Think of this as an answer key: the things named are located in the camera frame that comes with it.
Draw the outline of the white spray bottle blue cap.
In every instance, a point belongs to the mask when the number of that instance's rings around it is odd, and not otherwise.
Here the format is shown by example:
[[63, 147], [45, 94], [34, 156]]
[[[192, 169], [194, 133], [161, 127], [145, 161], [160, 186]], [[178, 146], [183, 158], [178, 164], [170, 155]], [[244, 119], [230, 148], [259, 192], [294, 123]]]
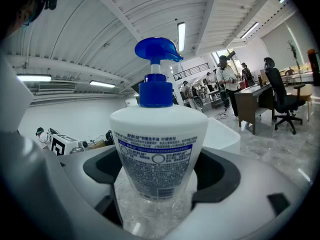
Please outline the white spray bottle blue cap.
[[132, 188], [143, 199], [167, 202], [186, 187], [209, 119], [196, 109], [173, 103], [173, 85], [161, 73], [161, 61], [182, 60], [171, 40], [149, 37], [134, 51], [150, 62], [151, 72], [138, 86], [139, 104], [113, 112], [110, 127]]

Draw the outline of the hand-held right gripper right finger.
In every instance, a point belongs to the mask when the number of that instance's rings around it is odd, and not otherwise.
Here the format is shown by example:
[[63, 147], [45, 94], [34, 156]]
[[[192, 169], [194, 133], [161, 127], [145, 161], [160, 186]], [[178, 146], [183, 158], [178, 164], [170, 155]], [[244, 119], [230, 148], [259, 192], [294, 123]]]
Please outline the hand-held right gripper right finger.
[[305, 193], [268, 163], [203, 148], [195, 166], [197, 190], [175, 240], [272, 240]]

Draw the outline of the brown desk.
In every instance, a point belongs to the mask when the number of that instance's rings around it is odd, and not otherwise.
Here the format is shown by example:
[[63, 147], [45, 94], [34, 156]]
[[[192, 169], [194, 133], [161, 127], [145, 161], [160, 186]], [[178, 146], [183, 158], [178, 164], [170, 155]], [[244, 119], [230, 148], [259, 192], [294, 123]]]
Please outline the brown desk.
[[235, 95], [238, 111], [238, 124], [242, 126], [242, 121], [252, 124], [252, 134], [256, 134], [256, 118], [267, 110], [271, 111], [271, 119], [275, 118], [274, 92], [270, 83], [263, 85], [253, 85], [242, 89]]

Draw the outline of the light wooden table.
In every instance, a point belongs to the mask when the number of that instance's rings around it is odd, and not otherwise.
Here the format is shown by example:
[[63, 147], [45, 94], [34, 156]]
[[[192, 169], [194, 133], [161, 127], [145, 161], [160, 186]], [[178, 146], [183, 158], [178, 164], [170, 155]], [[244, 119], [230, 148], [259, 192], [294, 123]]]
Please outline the light wooden table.
[[307, 104], [307, 121], [310, 120], [310, 106], [312, 106], [312, 85], [311, 84], [297, 84], [293, 87], [293, 90], [291, 92], [294, 96], [299, 96], [299, 100], [305, 101]]

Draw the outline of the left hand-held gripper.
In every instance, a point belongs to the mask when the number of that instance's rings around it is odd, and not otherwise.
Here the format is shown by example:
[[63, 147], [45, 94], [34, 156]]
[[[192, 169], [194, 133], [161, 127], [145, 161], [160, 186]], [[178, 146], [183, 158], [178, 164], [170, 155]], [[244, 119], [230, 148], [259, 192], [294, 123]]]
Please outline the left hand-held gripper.
[[64, 134], [53, 134], [51, 138], [51, 151], [57, 156], [84, 152], [88, 147], [87, 141], [80, 141]]

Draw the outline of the tall plant stand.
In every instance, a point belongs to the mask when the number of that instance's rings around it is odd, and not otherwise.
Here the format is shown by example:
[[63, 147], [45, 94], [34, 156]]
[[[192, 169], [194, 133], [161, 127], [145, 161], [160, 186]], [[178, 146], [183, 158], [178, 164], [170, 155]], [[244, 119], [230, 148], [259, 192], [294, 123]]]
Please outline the tall plant stand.
[[295, 46], [292, 44], [291, 40], [288, 40], [287, 43], [289, 45], [290, 51], [293, 54], [293, 58], [294, 58], [294, 60], [296, 62], [296, 66], [297, 66], [297, 72], [298, 72], [298, 75], [299, 75], [299, 80], [302, 83], [302, 77], [301, 77], [301, 72], [300, 72], [301, 68], [300, 68], [300, 65], [299, 65], [299, 62], [298, 62], [298, 58], [297, 58], [297, 50], [296, 50]]

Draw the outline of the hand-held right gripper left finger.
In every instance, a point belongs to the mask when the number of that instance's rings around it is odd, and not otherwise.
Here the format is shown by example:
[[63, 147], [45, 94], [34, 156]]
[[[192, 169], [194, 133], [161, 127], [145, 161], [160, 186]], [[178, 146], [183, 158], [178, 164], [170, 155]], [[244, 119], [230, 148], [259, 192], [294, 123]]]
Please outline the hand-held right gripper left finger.
[[18, 221], [53, 240], [123, 240], [115, 148], [57, 156], [0, 131], [0, 184]]

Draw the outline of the black mezzanine railing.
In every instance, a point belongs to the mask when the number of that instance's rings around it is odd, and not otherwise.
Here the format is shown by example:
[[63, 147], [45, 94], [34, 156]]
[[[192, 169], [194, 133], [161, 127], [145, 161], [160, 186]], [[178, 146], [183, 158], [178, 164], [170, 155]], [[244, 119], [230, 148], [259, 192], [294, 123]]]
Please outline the black mezzanine railing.
[[194, 74], [197, 74], [197, 73], [209, 70], [209, 69], [210, 69], [209, 64], [204, 63], [201, 65], [183, 70], [181, 72], [175, 73], [175, 74], [173, 74], [173, 77], [174, 77], [175, 81], [178, 81], [178, 80], [184, 79], [186, 77], [192, 76]]

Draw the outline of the black office chair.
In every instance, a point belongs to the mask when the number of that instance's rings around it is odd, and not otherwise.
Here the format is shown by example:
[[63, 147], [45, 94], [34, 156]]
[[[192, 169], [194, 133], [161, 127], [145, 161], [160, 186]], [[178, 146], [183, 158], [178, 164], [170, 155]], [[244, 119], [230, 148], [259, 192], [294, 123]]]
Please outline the black office chair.
[[299, 107], [306, 103], [306, 101], [300, 97], [301, 88], [304, 87], [305, 84], [298, 84], [294, 87], [296, 95], [288, 94], [283, 84], [281, 74], [279, 70], [275, 68], [275, 62], [270, 57], [264, 58], [264, 72], [274, 92], [273, 108], [280, 113], [280, 115], [275, 115], [273, 119], [277, 121], [278, 118], [281, 118], [281, 120], [275, 124], [274, 129], [278, 130], [280, 124], [288, 122], [292, 128], [292, 134], [295, 135], [297, 132], [293, 121], [299, 121], [301, 125], [303, 124], [303, 120], [296, 117], [294, 111], [297, 111]]

